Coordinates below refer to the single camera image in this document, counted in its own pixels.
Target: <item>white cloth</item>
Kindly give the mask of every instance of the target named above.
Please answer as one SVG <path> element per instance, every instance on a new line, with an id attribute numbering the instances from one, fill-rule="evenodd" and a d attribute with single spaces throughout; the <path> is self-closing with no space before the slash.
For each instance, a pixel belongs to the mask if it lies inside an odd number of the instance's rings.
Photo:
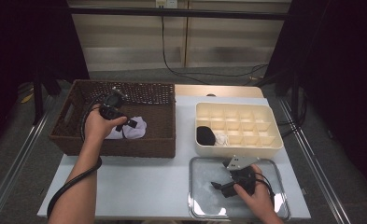
<path id="1" fill-rule="evenodd" d="M 141 138 L 146 133 L 146 128 L 148 125 L 142 119 L 142 117 L 133 117 L 131 120 L 137 122 L 136 127 L 130 127 L 128 125 L 122 126 L 121 132 L 117 132 L 116 128 L 113 128 L 111 133 L 106 137 L 106 139 L 121 139 L 125 136 L 128 139 Z"/>
<path id="2" fill-rule="evenodd" d="M 229 145 L 229 136 L 224 133 L 215 133 L 215 146 L 227 147 Z"/>

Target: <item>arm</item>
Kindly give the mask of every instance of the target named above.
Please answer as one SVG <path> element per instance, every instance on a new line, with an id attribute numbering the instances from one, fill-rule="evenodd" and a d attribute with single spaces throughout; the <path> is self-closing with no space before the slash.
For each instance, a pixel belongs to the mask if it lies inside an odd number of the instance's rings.
<path id="1" fill-rule="evenodd" d="M 127 118 L 103 119 L 99 109 L 94 109 L 85 124 L 86 139 L 66 182 L 92 168 L 99 157 L 101 145 L 113 127 Z M 79 181 L 57 201 L 49 223 L 93 223 L 96 206 L 96 172 Z"/>
<path id="2" fill-rule="evenodd" d="M 257 165 L 252 165 L 252 167 L 256 173 L 261 174 L 261 169 Z M 263 180 L 262 176 L 260 175 L 256 175 L 256 178 Z M 248 195 L 247 192 L 237 184 L 235 184 L 233 187 L 239 197 L 244 200 L 249 209 L 253 212 L 253 214 L 263 223 L 283 223 L 274 211 L 268 188 L 265 185 L 260 182 L 256 182 L 255 193 L 253 195 Z"/>

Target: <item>black cable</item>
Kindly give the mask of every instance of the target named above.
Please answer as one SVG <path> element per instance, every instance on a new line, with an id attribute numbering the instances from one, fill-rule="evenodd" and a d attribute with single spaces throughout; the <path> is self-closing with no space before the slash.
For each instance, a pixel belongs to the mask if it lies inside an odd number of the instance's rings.
<path id="1" fill-rule="evenodd" d="M 81 140 L 84 142 L 85 139 L 85 121 L 87 120 L 87 117 L 90 115 L 91 111 L 93 111 L 93 106 L 97 103 L 97 101 L 99 100 L 99 98 L 101 97 L 106 97 L 107 94 L 105 93 L 101 93 L 99 95 L 97 95 L 95 98 L 92 99 L 89 107 L 87 108 L 87 111 L 85 112 L 85 114 L 83 115 L 83 117 L 81 118 L 81 122 L 80 122 L 80 136 L 81 136 Z"/>
<path id="2" fill-rule="evenodd" d="M 286 74 L 287 70 L 285 71 L 280 71 L 278 73 L 275 73 L 273 76 L 268 76 L 268 77 L 265 77 L 264 79 L 260 80 L 259 82 L 257 82 L 256 84 L 254 84 L 253 86 L 254 87 L 263 87 L 264 85 L 274 81 L 275 79 L 277 79 L 278 77 Z"/>
<path id="3" fill-rule="evenodd" d="M 307 102 L 308 102 L 308 98 L 305 94 L 305 92 L 303 93 L 303 102 L 302 102 L 302 107 L 301 107 L 301 115 L 299 116 L 299 120 L 297 120 L 297 122 L 295 123 L 294 120 L 288 120 L 288 121 L 279 121 L 277 124 L 278 125 L 294 125 L 293 129 L 290 129 L 289 131 L 282 133 L 281 137 L 286 137 L 291 133 L 297 132 L 301 129 L 301 127 L 303 126 L 303 123 L 305 121 L 305 116 L 306 116 L 306 111 L 307 111 Z"/>
<path id="4" fill-rule="evenodd" d="M 51 200 L 49 201 L 49 207 L 47 208 L 47 217 L 49 218 L 51 216 L 52 213 L 52 209 L 54 208 L 55 204 L 57 203 L 58 199 L 70 188 L 72 188 L 77 182 L 79 182 L 80 180 L 84 179 L 85 177 L 89 176 L 90 174 L 92 174 L 94 171 L 98 170 L 99 167 L 102 166 L 102 159 L 100 157 L 98 157 L 98 161 L 96 162 L 96 164 L 90 168 L 89 170 L 87 170 L 86 172 L 76 176 L 75 178 L 71 179 L 69 182 L 65 183 L 55 194 L 54 196 L 51 198 Z"/>
<path id="5" fill-rule="evenodd" d="M 275 207 L 275 198 L 274 198 L 275 197 L 275 194 L 273 192 L 273 189 L 271 188 L 271 185 L 270 184 L 267 184 L 264 180 L 256 179 L 256 181 L 262 183 L 263 185 L 265 185 L 265 187 L 268 188 L 268 192 L 270 193 L 271 203 L 273 204 L 273 207 Z"/>
<path id="6" fill-rule="evenodd" d="M 260 173 L 255 173 L 255 174 L 260 175 L 262 178 L 264 178 L 267 181 L 268 185 L 271 186 L 270 181 L 268 181 L 268 179 L 267 179 L 267 177 L 265 177 L 265 175 L 260 174 Z"/>
<path id="7" fill-rule="evenodd" d="M 181 73 L 178 71 L 173 70 L 171 67 L 169 67 L 167 61 L 166 61 L 166 56 L 165 56 L 165 39 L 164 39 L 164 30 L 165 30 L 165 26 L 164 26 L 164 22 L 163 22 L 163 17 L 161 17 L 162 20 L 162 57 L 163 57 L 163 62 L 166 66 L 166 68 L 174 75 L 178 76 L 178 77 L 186 77 L 186 78 L 190 78 L 192 80 L 198 81 L 200 83 L 203 83 L 205 85 L 210 85 L 209 83 L 206 83 L 200 79 L 194 78 L 194 77 L 188 77 L 187 75 L 206 75 L 206 76 L 213 76 L 213 77 L 244 77 L 247 75 L 253 75 L 256 71 L 262 69 L 263 67 L 267 66 L 268 64 L 258 64 L 255 65 L 251 68 L 250 72 L 244 73 L 244 74 L 238 74 L 238 75 L 224 75 L 224 74 L 215 74 L 215 73 L 197 73 L 197 72 L 189 72 L 189 73 Z M 253 79 L 253 76 L 250 76 L 249 81 L 245 84 L 243 84 L 243 86 L 247 85 L 249 82 L 251 82 L 251 80 Z"/>

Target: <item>white plastic tray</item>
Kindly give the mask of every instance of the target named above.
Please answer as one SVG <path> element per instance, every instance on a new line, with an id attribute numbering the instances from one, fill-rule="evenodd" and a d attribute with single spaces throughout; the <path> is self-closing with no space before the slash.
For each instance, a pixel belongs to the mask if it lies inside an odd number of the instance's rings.
<path id="1" fill-rule="evenodd" d="M 215 135 L 227 139 L 225 145 L 203 146 L 201 156 L 233 155 L 271 159 L 283 147 L 273 110 L 268 105 L 199 103 L 196 105 L 195 130 L 209 127 Z"/>

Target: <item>hand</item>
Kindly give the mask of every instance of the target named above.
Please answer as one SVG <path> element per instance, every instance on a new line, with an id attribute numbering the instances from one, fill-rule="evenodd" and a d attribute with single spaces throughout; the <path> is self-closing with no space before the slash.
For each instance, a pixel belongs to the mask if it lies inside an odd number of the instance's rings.
<path id="1" fill-rule="evenodd" d="M 94 105 L 92 107 L 92 111 L 85 122 L 86 140 L 91 139 L 91 141 L 95 142 L 103 141 L 111 133 L 114 127 L 127 121 L 126 117 L 120 117 L 112 120 L 102 118 L 99 114 L 99 106 L 100 105 Z"/>
<path id="2" fill-rule="evenodd" d="M 261 174 L 261 169 L 251 165 L 254 172 Z M 261 175 L 256 175 L 257 179 L 263 180 Z M 282 220 L 276 215 L 273 204 L 270 200 L 268 188 L 259 181 L 256 181 L 255 193 L 248 195 L 247 192 L 238 184 L 234 184 L 234 189 L 239 197 L 244 200 L 253 214 L 263 223 L 282 223 Z"/>

